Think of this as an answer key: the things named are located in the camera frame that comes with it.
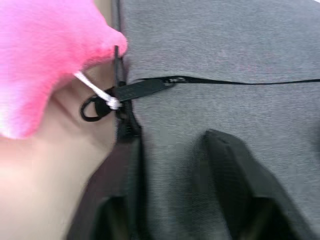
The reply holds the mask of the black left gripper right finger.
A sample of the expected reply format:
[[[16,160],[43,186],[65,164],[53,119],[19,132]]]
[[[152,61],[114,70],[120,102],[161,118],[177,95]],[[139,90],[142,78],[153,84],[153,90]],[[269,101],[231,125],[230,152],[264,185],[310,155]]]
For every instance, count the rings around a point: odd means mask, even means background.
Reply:
[[[206,129],[198,141],[233,240],[314,240],[316,233],[276,176],[240,138]]]

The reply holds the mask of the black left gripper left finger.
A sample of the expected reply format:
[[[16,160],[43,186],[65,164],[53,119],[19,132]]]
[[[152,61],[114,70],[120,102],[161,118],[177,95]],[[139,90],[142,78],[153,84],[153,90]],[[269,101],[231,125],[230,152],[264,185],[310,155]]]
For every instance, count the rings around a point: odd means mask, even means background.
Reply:
[[[143,144],[139,136],[118,138],[88,179],[70,222],[67,240],[130,240],[143,203]]]

